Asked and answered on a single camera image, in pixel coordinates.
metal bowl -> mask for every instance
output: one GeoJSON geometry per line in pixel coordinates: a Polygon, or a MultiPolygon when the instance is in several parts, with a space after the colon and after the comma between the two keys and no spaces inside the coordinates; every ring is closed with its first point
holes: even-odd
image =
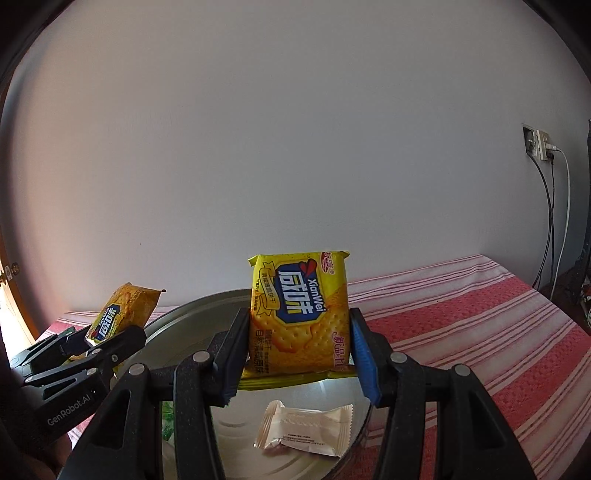
{"type": "MultiPolygon", "coordinates": [[[[250,300],[250,290],[235,290],[195,300],[168,312],[146,327],[146,346],[126,361],[125,368],[136,362],[145,363],[151,369],[175,365],[196,350],[207,348],[213,335],[228,329],[238,309],[248,307],[250,300]]],[[[351,444],[360,436],[369,414],[369,401],[363,396],[356,378],[238,391],[227,407],[212,408],[227,479],[319,480],[339,462],[335,457],[289,448],[273,452],[255,448],[254,440],[263,413],[272,400],[281,400],[287,407],[314,410],[353,404],[351,444]]],[[[165,479],[176,479],[174,449],[166,442],[163,443],[163,466],[165,479]]]]}

red striped tablecloth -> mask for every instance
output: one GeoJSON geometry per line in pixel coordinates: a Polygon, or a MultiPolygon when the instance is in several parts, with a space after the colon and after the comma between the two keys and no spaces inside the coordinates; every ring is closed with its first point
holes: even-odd
{"type": "MultiPolygon", "coordinates": [[[[555,480],[591,432],[591,338],[541,294],[481,255],[349,284],[349,303],[395,350],[424,365],[470,366],[515,431],[540,480],[555,480]]],[[[158,309],[153,317],[169,309],[158,309]]],[[[49,328],[82,327],[68,312],[49,328]]],[[[369,480],[387,409],[374,410],[354,463],[369,480]]],[[[421,478],[433,474],[436,405],[427,404],[421,478]]],[[[74,438],[79,430],[73,432],[74,438]]]]}

cracker package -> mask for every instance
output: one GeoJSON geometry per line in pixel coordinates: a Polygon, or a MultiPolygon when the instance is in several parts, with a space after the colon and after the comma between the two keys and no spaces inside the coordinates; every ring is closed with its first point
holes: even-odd
{"type": "Polygon", "coordinates": [[[347,252],[257,255],[250,362],[256,375],[347,370],[347,252]]]}
{"type": "Polygon", "coordinates": [[[121,285],[91,325],[86,339],[92,345],[98,345],[129,325],[145,326],[156,308],[160,293],[160,290],[136,287],[131,283],[121,285]]]}

blue gripper pad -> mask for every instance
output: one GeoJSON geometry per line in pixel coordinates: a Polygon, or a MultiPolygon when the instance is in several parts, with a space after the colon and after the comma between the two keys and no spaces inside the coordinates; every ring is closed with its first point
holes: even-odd
{"type": "Polygon", "coordinates": [[[361,390],[374,407],[390,406],[396,393],[396,377],[388,366],[392,349],[383,335],[369,330],[359,309],[349,310],[349,322],[361,390]]]}

